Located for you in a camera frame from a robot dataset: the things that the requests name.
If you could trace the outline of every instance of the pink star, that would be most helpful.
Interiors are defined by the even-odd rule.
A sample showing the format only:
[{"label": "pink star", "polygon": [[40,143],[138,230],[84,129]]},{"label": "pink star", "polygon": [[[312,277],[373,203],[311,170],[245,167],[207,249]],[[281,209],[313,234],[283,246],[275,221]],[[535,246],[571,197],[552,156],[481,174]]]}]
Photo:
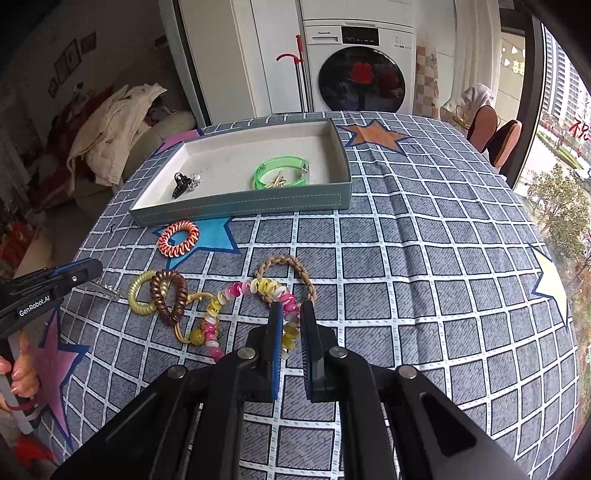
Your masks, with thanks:
[{"label": "pink star", "polygon": [[51,315],[45,339],[41,341],[39,347],[33,347],[35,369],[41,381],[37,402],[40,410],[48,407],[64,438],[71,443],[62,388],[67,384],[76,365],[82,360],[89,347],[60,343],[59,311],[57,308]]}]

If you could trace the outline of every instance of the washing machine door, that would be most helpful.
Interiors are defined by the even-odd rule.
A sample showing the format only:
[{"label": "washing machine door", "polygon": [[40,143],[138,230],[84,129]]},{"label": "washing machine door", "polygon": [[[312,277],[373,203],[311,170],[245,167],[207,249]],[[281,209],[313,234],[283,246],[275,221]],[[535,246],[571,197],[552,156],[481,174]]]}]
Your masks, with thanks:
[{"label": "washing machine door", "polygon": [[318,87],[333,111],[369,110],[396,113],[407,92],[402,71],[383,52],[370,47],[345,47],[322,65]]}]

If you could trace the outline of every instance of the human hand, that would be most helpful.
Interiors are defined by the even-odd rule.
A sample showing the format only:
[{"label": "human hand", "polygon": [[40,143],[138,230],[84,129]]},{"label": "human hand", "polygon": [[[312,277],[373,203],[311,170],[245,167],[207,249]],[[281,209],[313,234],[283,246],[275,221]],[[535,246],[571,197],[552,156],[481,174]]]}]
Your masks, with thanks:
[{"label": "human hand", "polygon": [[[0,357],[0,374],[7,374],[12,370],[12,393],[22,398],[33,398],[39,391],[39,379],[33,366],[33,356],[29,351],[29,340],[26,333],[21,332],[19,344],[21,354],[14,362],[14,367]],[[0,409],[10,412],[1,393]]]}]

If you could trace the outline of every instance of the orange and white hair tie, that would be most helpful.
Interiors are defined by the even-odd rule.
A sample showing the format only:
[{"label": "orange and white hair tie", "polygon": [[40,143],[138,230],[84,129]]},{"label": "orange and white hair tie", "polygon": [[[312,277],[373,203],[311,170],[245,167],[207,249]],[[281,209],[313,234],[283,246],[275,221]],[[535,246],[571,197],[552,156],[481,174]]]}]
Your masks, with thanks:
[{"label": "orange and white hair tie", "polygon": [[[189,233],[189,236],[184,242],[179,245],[170,245],[168,242],[170,238],[177,232],[185,230]],[[189,252],[199,240],[199,228],[191,220],[181,220],[179,222],[168,225],[164,232],[158,238],[158,250],[165,257],[180,257],[185,253]]]}]

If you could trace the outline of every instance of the building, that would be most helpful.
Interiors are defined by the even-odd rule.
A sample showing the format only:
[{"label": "building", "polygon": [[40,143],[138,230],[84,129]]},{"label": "building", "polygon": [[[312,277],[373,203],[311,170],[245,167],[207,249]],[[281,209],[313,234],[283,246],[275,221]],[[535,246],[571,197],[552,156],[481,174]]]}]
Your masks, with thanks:
[{"label": "building", "polygon": [[542,109],[561,127],[577,120],[591,120],[591,96],[564,50],[544,27],[546,39],[546,83]]}]

